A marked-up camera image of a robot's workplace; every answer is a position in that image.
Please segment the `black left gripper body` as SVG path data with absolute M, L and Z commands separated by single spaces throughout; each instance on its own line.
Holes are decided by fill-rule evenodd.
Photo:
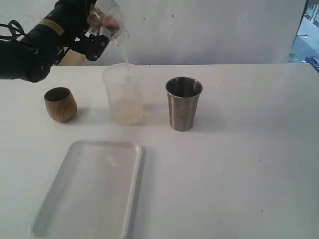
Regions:
M 43 19 L 43 48 L 72 49 L 72 43 L 88 32 L 87 18 L 95 4 L 95 0 L 59 0 Z

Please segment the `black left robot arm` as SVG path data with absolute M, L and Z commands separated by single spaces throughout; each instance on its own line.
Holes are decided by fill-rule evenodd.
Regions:
M 94 0 L 59 0 L 28 33 L 16 20 L 1 24 L 10 32 L 0 37 L 1 79 L 42 81 L 69 50 L 96 61 L 115 31 L 102 23 L 95 3 Z

